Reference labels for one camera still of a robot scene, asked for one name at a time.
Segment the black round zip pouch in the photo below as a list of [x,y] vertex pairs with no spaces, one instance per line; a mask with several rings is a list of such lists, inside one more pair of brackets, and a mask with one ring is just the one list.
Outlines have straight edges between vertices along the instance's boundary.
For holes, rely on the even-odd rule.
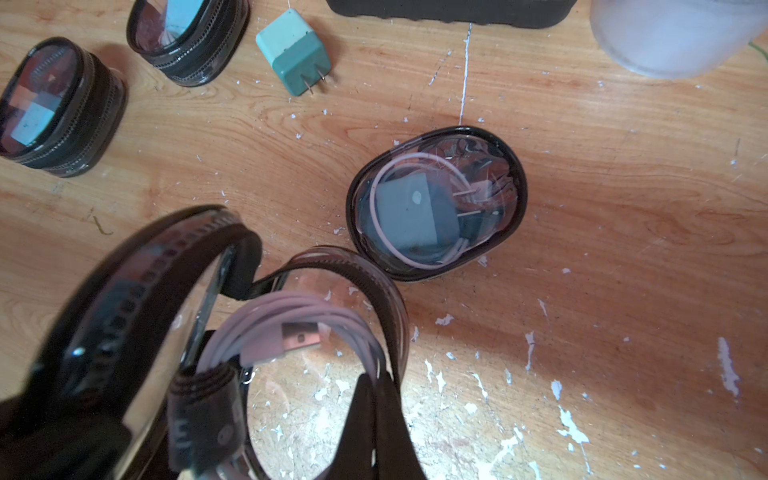
[[59,178],[100,160],[128,88],[96,55],[64,37],[35,45],[1,96],[1,157]]

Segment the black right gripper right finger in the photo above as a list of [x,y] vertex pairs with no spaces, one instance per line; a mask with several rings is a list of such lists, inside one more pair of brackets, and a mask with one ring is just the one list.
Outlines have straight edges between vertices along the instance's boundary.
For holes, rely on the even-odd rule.
[[378,479],[426,479],[389,374],[376,383],[376,469]]

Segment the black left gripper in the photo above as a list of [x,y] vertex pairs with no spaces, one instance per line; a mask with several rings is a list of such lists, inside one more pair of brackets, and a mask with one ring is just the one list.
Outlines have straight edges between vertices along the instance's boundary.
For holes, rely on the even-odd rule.
[[122,421],[102,414],[67,417],[35,427],[12,429],[20,398],[1,402],[3,479],[112,479],[132,440]]

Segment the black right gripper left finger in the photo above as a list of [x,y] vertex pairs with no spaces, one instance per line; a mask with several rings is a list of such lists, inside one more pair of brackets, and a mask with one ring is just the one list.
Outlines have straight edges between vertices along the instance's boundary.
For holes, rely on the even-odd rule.
[[363,480],[374,478],[375,392],[368,374],[356,383],[336,454],[325,479]]

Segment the green charger plug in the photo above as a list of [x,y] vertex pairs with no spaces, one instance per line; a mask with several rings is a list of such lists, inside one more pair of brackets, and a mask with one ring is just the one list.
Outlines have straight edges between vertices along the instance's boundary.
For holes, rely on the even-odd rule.
[[292,96],[310,91],[332,69],[325,45],[293,8],[260,31],[256,44]]
[[406,256],[434,255],[459,241],[456,201],[445,174],[416,173],[380,183],[375,207],[385,237]]

